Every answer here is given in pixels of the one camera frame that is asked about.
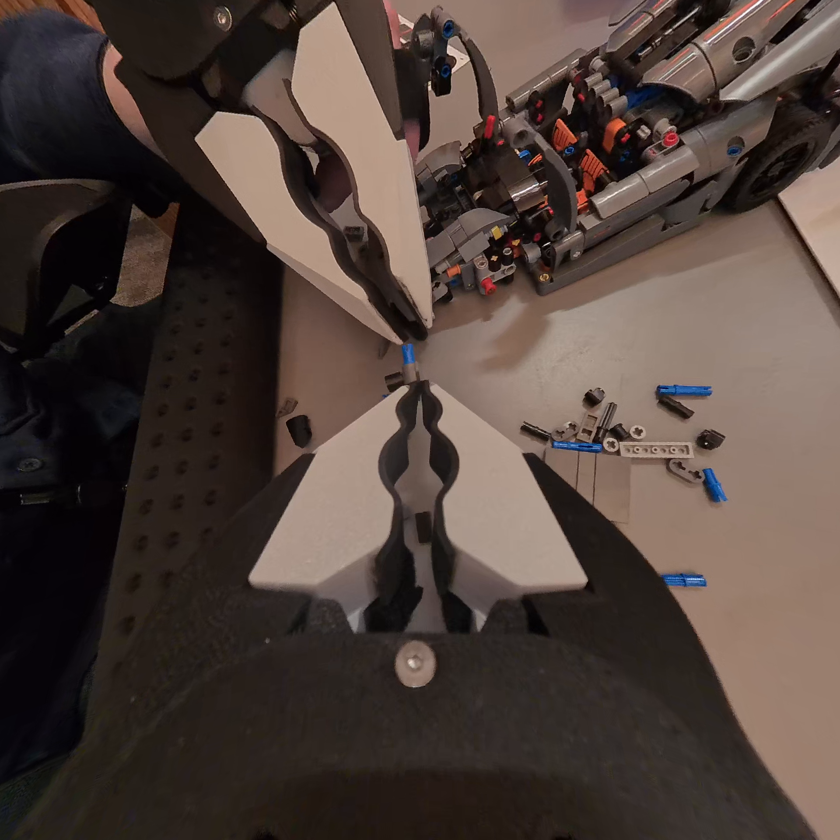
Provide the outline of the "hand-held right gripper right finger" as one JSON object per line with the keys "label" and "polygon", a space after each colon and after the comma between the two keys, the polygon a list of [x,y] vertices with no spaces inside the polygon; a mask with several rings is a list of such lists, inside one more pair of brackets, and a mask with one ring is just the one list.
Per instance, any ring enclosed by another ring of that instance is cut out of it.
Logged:
{"label": "hand-held right gripper right finger", "polygon": [[501,601],[583,590],[587,575],[520,447],[427,382],[423,424],[442,485],[431,553],[445,630],[480,629]]}

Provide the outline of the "black perforated board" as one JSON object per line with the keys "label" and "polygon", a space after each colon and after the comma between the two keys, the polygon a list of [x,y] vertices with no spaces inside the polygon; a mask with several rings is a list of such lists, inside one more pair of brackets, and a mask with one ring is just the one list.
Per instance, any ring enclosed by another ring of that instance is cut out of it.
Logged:
{"label": "black perforated board", "polygon": [[273,475],[284,266],[199,197],[181,205],[89,716],[159,600]]}

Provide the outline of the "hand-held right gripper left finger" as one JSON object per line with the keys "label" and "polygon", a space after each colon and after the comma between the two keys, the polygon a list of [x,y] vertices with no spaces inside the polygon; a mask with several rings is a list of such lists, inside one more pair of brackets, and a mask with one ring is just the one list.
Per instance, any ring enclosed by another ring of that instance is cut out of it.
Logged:
{"label": "hand-held right gripper left finger", "polygon": [[311,456],[248,576],[260,590],[341,605],[373,632],[401,632],[421,600],[396,489],[421,388],[399,388]]}

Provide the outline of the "person's left hand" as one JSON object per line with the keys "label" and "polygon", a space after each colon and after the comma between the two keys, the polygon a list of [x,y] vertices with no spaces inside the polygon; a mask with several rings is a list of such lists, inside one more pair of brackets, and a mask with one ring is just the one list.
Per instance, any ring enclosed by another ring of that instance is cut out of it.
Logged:
{"label": "person's left hand", "polygon": [[[117,75],[117,69],[122,64],[121,54],[112,43],[109,43],[102,59],[101,72],[112,108],[136,140],[164,163],[169,163],[155,142],[132,93]],[[407,116],[403,119],[405,139],[415,161],[421,150],[422,126],[418,119]],[[337,156],[320,154],[311,182],[314,185],[310,186],[310,191],[328,213],[338,209],[350,195],[350,176]]]}

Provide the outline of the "lego car model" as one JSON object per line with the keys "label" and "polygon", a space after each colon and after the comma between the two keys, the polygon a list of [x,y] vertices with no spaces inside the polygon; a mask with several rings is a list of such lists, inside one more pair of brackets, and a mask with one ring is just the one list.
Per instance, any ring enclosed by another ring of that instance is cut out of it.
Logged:
{"label": "lego car model", "polygon": [[528,267],[546,295],[741,214],[838,157],[838,2],[630,2],[498,107],[474,67],[475,138],[416,163],[433,302]]}

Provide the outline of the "person's left forearm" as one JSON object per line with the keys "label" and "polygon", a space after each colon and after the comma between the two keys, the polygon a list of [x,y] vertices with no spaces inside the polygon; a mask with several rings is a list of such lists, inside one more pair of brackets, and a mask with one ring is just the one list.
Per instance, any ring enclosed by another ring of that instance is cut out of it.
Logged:
{"label": "person's left forearm", "polygon": [[147,150],[106,92],[108,40],[48,9],[1,25],[1,183],[92,179],[126,183]]}

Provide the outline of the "scattered loose lego pieces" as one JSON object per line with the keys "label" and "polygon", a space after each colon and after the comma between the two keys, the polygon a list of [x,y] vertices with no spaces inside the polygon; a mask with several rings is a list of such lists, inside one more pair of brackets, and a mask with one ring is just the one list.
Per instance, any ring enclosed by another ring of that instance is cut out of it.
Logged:
{"label": "scattered loose lego pieces", "polygon": [[[415,346],[421,379],[439,385],[525,454],[543,457],[546,447],[618,455],[632,465],[679,461],[683,482],[701,486],[704,451],[690,434],[646,436],[627,423],[624,441],[603,444],[561,440],[560,447],[522,431],[523,423],[561,427],[580,421],[583,386],[573,383],[571,361],[539,350],[538,328],[520,318],[522,303],[548,299],[527,294],[521,280],[491,298],[455,290],[455,300],[435,308],[429,338]],[[401,347],[374,334],[291,269],[285,269],[280,318],[279,387],[281,402],[297,402],[297,413],[277,424],[277,467],[314,454],[333,436],[391,396],[385,377],[403,362]]]}

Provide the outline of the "black office chair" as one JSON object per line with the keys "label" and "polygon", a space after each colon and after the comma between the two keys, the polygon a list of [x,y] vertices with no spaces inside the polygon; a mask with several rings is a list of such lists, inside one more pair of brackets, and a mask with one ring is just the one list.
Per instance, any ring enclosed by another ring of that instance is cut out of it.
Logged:
{"label": "black office chair", "polygon": [[110,182],[1,187],[1,340],[43,355],[117,292],[132,199]]}

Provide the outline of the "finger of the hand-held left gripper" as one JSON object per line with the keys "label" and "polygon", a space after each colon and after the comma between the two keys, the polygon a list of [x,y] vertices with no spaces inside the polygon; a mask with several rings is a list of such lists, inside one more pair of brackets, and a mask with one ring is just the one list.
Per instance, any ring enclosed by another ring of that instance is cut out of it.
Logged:
{"label": "finger of the hand-held left gripper", "polygon": [[271,254],[364,326],[401,344],[368,297],[338,226],[317,208],[299,148],[270,120],[216,112],[196,143],[258,228]]}
{"label": "finger of the hand-held left gripper", "polygon": [[425,339],[431,283],[413,155],[383,2],[296,2],[290,94],[308,128],[341,159],[369,237],[362,275],[398,339]]}

